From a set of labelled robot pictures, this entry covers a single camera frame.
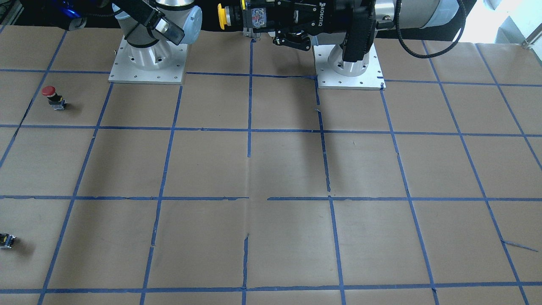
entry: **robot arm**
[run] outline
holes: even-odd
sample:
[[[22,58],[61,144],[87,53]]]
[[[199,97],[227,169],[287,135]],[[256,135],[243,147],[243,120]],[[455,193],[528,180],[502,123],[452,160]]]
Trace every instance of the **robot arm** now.
[[[192,1],[168,1],[171,5],[163,5],[160,8],[160,1],[151,1],[155,6],[151,6],[144,0],[22,0],[22,4],[26,8],[42,11],[45,19],[59,28],[65,30],[77,30],[85,27],[87,14],[90,8],[104,7],[110,2],[115,4],[121,11],[132,17],[137,24],[147,28],[150,31],[163,35],[167,40],[179,45],[185,36],[184,30],[173,20],[166,16],[164,10],[176,10],[177,7],[183,9],[193,8],[190,6]]]

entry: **black cable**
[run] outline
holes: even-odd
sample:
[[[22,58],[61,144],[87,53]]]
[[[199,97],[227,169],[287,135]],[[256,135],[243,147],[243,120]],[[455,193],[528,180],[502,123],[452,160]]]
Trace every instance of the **black cable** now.
[[[401,35],[401,29],[399,27],[399,14],[401,13],[401,4],[402,4],[403,0],[397,0],[396,4],[395,4],[395,31],[397,32],[397,37],[399,38],[399,43],[401,44],[401,46],[403,47],[403,49],[405,49],[405,51],[416,57],[416,58],[421,58],[421,59],[427,59],[427,58],[433,58],[433,57],[437,57],[437,56],[440,56],[440,55],[443,55],[443,54],[446,54],[448,53],[450,50],[452,50],[458,43],[459,43],[459,39],[461,39],[461,36],[463,36],[463,31],[465,31],[465,26],[467,24],[467,9],[465,8],[465,4],[463,3],[463,0],[457,0],[457,3],[459,4],[459,10],[461,11],[461,15],[463,16],[463,24],[461,26],[461,30],[459,31],[459,36],[457,37],[457,39],[452,42],[452,44],[440,51],[440,52],[437,52],[437,53],[433,53],[433,54],[428,54],[428,55],[422,55],[422,54],[417,54],[415,53],[414,51],[412,51],[404,42],[403,40],[403,36]]]
[[[116,12],[113,12],[111,14],[105,14],[105,15],[102,15],[102,14],[90,14],[90,13],[87,13],[87,14],[82,14],[84,17],[103,17],[103,18],[108,18],[108,17],[114,17],[120,13],[122,13],[123,10],[118,10]]]

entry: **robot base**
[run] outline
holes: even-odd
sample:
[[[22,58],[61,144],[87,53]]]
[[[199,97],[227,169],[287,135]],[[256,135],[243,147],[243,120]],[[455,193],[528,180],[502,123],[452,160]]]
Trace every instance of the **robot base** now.
[[[347,77],[335,72],[327,62],[335,46],[314,46],[314,64],[318,75],[318,87],[322,89],[380,90],[386,88],[376,48],[369,51],[370,62],[366,71],[358,77]]]
[[[159,69],[143,70],[131,62],[128,42],[122,38],[115,64],[111,68],[109,82],[121,84],[169,84],[181,85],[184,79],[184,67],[188,54],[188,45],[174,45],[171,47],[171,57],[164,60]]]

